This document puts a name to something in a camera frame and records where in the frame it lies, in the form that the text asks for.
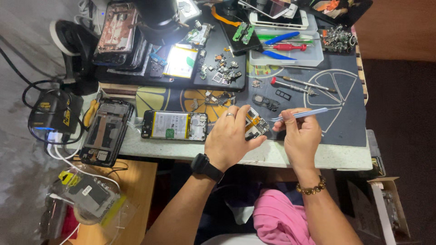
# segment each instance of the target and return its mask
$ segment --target yellow-handled pliers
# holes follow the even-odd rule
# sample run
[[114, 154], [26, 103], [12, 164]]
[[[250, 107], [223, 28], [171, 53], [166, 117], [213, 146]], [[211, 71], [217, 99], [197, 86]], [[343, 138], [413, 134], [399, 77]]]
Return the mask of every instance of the yellow-handled pliers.
[[92, 123], [92, 120], [94, 119], [95, 114], [97, 113], [97, 110], [99, 108], [99, 101], [102, 97], [102, 91], [99, 91], [96, 98], [93, 99], [89, 105], [88, 111], [85, 113], [85, 116], [83, 117], [83, 125], [85, 127], [89, 127]]

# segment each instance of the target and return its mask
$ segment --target pink cloth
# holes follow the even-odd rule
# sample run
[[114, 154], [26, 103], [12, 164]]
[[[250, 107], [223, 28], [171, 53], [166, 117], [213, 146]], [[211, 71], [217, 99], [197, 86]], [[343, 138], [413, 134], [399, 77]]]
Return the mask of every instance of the pink cloth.
[[270, 245], [315, 245], [303, 206], [293, 205], [281, 191], [262, 189], [254, 203], [254, 228]]

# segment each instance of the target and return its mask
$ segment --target black smartwatch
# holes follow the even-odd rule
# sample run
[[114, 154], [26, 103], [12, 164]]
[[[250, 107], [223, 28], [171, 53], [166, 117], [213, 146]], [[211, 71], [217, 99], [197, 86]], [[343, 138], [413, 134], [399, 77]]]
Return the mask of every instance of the black smartwatch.
[[209, 178], [219, 183], [224, 176], [218, 168], [209, 162], [209, 157], [206, 154], [199, 153], [191, 163], [191, 169], [196, 174], [205, 174]]

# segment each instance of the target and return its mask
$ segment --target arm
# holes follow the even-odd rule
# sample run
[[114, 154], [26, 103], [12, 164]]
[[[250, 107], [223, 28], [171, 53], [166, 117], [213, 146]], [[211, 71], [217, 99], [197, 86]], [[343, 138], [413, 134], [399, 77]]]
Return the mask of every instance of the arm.
[[[206, 139], [204, 153], [221, 172], [266, 140], [266, 136], [245, 140], [245, 117], [249, 108], [249, 105], [230, 106]], [[204, 205], [215, 184], [206, 175], [193, 174], [159, 215], [141, 244], [193, 244]]]
[[[315, 152], [321, 141], [321, 128], [315, 115], [295, 119], [292, 115], [308, 111], [297, 108], [282, 111], [284, 122], [273, 130], [286, 129], [285, 151], [298, 177], [301, 188], [313, 188], [320, 182], [315, 169]], [[303, 194], [310, 235], [317, 245], [361, 245], [359, 237], [326, 189], [315, 195]]]

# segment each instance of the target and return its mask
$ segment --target tiger eye bracelet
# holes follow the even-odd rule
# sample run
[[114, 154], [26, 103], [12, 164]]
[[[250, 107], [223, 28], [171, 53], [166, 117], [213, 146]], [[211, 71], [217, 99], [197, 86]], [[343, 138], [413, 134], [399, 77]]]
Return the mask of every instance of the tiger eye bracelet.
[[321, 181], [314, 188], [301, 188], [300, 184], [298, 183], [296, 187], [298, 193], [304, 193], [306, 195], [310, 195], [310, 194], [315, 195], [317, 192], [324, 190], [326, 188], [326, 178], [324, 178], [321, 175], [319, 175], [319, 177]]

